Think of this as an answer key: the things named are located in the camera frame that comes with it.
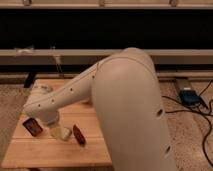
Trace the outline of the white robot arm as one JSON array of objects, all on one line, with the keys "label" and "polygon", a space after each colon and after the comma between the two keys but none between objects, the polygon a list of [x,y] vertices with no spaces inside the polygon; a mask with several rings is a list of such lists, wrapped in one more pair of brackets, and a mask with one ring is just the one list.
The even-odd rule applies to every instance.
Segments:
[{"label": "white robot arm", "polygon": [[91,98],[115,171],[177,171],[151,57],[126,48],[52,90],[36,85],[23,113],[50,126],[60,108]]}]

